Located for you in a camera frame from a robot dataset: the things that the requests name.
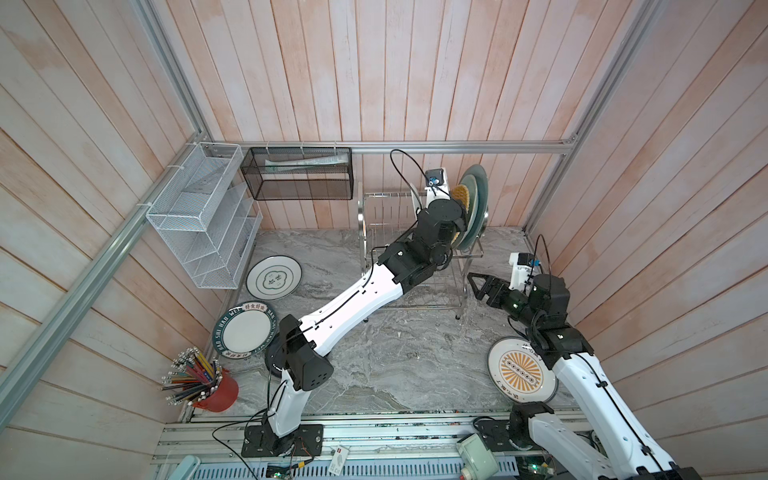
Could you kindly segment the orange sunburst plate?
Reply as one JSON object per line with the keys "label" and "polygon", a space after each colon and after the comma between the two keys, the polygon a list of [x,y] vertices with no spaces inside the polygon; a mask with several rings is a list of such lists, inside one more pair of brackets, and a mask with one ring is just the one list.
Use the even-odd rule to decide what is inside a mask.
{"label": "orange sunburst plate", "polygon": [[507,337],[492,345],[487,356],[492,383],[516,403],[549,402],[558,380],[527,340]]}

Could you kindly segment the yellow woven plate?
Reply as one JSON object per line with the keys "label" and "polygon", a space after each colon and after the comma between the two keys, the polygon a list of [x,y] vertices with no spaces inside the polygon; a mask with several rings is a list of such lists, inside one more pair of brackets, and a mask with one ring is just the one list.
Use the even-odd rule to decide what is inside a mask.
{"label": "yellow woven plate", "polygon": [[458,184],[450,190],[450,195],[462,207],[462,221],[463,225],[460,230],[454,235],[452,247],[457,248],[460,241],[463,239],[467,231],[469,205],[470,205],[470,192],[467,186]]}

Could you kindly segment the light teal flower plate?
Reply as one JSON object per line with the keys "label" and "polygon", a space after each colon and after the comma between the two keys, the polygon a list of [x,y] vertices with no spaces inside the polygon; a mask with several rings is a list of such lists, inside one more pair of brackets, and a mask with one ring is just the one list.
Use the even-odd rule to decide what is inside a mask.
{"label": "light teal flower plate", "polygon": [[478,187],[477,181],[472,174],[465,174],[461,179],[461,184],[468,189],[469,206],[467,208],[467,230],[458,245],[458,249],[467,250],[470,242],[470,231],[475,222],[475,217],[477,216],[477,210],[479,207]]}

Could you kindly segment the grey green plate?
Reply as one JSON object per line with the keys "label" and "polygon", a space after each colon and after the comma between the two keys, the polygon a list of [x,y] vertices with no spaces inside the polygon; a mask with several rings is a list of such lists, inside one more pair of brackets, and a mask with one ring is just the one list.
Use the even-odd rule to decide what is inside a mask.
{"label": "grey green plate", "polygon": [[480,229],[483,226],[483,223],[485,221],[485,216],[488,209],[488,196],[489,196],[489,185],[488,185],[487,173],[482,165],[475,164],[470,166],[465,171],[463,176],[465,174],[472,174],[477,181],[479,207],[477,210],[477,216],[475,217],[475,222],[470,231],[470,242],[468,245],[468,249],[462,250],[462,251],[470,250],[475,240],[478,238]]}

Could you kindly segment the white plate black clover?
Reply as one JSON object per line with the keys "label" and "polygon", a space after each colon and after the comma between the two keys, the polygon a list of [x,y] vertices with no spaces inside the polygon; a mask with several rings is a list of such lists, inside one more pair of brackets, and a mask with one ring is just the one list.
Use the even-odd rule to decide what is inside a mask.
{"label": "white plate black clover", "polygon": [[267,257],[255,264],[246,276],[248,293],[260,300],[276,300],[291,294],[300,284],[302,267],[290,256]]}

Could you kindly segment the green rim lettered plate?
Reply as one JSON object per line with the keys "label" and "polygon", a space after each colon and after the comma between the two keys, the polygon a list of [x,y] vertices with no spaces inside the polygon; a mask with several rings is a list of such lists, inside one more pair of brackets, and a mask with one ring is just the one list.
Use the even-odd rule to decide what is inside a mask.
{"label": "green rim lettered plate", "polygon": [[262,301],[248,301],[230,308],[212,331],[215,351],[228,359],[245,359],[262,352],[278,328],[275,311]]}

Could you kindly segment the dark navy plate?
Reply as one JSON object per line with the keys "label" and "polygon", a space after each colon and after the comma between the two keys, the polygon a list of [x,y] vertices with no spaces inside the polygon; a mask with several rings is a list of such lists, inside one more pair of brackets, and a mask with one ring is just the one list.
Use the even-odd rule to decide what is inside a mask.
{"label": "dark navy plate", "polygon": [[276,334],[264,350],[264,364],[273,377],[280,378],[285,363],[283,343],[280,336]]}

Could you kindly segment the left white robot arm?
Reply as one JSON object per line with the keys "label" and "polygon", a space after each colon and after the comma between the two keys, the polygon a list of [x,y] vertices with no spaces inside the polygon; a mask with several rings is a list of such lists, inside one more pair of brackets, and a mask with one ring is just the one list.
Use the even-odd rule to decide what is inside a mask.
{"label": "left white robot arm", "polygon": [[334,372],[327,355],[355,326],[381,307],[445,269],[454,237],[467,230],[467,212],[455,198],[437,198],[384,249],[370,270],[335,299],[300,319],[284,317],[279,330],[282,392],[268,408],[271,433],[282,439],[299,427],[312,390]]}

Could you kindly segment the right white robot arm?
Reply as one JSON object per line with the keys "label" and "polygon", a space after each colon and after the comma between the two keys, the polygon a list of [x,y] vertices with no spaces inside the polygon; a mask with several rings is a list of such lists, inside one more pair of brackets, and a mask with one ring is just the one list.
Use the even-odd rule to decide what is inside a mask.
{"label": "right white robot arm", "polygon": [[511,441],[538,446],[576,479],[696,479],[641,425],[603,371],[594,350],[567,321],[565,281],[538,274],[529,292],[501,278],[471,272],[474,296],[526,328],[533,351],[563,384],[586,416],[602,447],[596,449],[565,426],[544,402],[528,402],[510,414]]}

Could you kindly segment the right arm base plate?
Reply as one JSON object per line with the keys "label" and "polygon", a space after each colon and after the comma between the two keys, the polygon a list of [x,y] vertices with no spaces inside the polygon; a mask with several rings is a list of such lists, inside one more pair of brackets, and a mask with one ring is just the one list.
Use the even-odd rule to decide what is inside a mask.
{"label": "right arm base plate", "polygon": [[533,445],[510,433],[509,421],[480,416],[472,421],[473,428],[492,452],[529,451]]}

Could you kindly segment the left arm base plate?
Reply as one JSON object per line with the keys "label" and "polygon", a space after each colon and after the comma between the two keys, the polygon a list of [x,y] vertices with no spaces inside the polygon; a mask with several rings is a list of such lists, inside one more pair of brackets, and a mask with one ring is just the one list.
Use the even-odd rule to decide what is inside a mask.
{"label": "left arm base plate", "polygon": [[301,424],[294,432],[279,437],[269,424],[245,428],[243,458],[278,457],[293,454],[315,457],[322,452],[324,426]]}

